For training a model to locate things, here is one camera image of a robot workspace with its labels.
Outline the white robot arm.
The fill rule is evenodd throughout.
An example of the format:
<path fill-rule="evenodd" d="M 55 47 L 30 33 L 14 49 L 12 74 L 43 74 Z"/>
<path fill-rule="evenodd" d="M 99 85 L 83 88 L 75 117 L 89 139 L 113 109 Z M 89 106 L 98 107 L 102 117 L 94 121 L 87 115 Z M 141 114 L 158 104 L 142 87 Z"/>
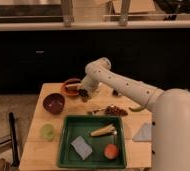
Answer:
<path fill-rule="evenodd" d="M 87 98 L 104 83 L 152 113 L 152 171 L 190 171 L 190 92 L 162 90 L 110 71 L 102 57 L 88 63 L 80 90 Z"/>

